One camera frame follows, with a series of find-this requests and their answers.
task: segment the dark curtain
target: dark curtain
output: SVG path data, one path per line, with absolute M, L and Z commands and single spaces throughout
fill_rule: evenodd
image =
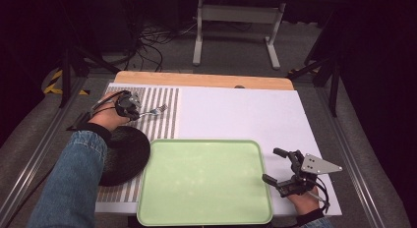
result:
M 61 43 L 39 0 L 0 0 L 0 146 L 44 97 L 41 84 L 58 66 Z
M 353 2 L 314 56 L 320 58 L 341 40 L 339 65 L 350 100 L 412 227 L 417 227 L 412 174 L 417 160 L 417 0 Z

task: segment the light green tray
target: light green tray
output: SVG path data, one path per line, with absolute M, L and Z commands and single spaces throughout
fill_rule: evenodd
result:
M 145 226 L 265 224 L 272 210 L 263 173 L 253 141 L 153 141 L 138 220 Z

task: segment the wrist strap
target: wrist strap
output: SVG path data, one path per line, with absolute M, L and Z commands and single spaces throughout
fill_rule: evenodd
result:
M 90 131 L 98 134 L 104 139 L 105 142 L 108 142 L 111 138 L 111 133 L 104 127 L 96 123 L 83 123 L 80 127 L 77 128 L 77 131 Z
M 316 210 L 310 211 L 309 213 L 305 215 L 297 216 L 297 223 L 298 223 L 298 226 L 303 226 L 309 222 L 312 222 L 322 217 L 325 217 L 325 216 L 323 215 L 322 210 L 318 208 Z

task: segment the human arm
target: human arm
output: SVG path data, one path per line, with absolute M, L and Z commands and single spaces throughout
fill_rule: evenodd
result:
M 48 178 L 28 227 L 94 227 L 97 187 L 107 152 L 105 141 L 111 137 L 111 131 L 129 121 L 118 116 L 112 107 L 113 102 L 103 104 L 98 111 L 109 109 L 98 112 L 73 133 Z
M 312 193 L 319 194 L 317 187 L 314 187 Z M 327 218 L 319 207 L 319 201 L 309 193 L 303 195 L 291 195 L 288 199 L 294 204 L 298 213 L 297 223 L 301 228 L 328 228 L 332 227 Z

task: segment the human hand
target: human hand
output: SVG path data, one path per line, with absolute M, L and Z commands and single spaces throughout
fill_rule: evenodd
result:
M 319 195 L 319 190 L 315 186 L 311 191 L 315 195 Z M 319 208 L 319 201 L 312 197 L 309 193 L 304 193 L 303 195 L 291 195 L 288 196 L 288 199 L 294 204 L 295 209 L 299 215 L 305 215 L 313 210 Z
M 108 92 L 105 94 L 101 100 L 106 99 L 110 95 L 116 92 Z M 116 109 L 114 108 L 114 103 L 117 101 L 119 95 L 116 95 L 112 98 L 113 102 L 108 102 L 102 104 L 100 107 L 95 109 L 95 114 L 89 120 L 89 123 L 95 123 L 106 128 L 108 131 L 113 131 L 118 126 L 128 123 L 130 121 L 127 117 L 121 117 L 117 114 Z

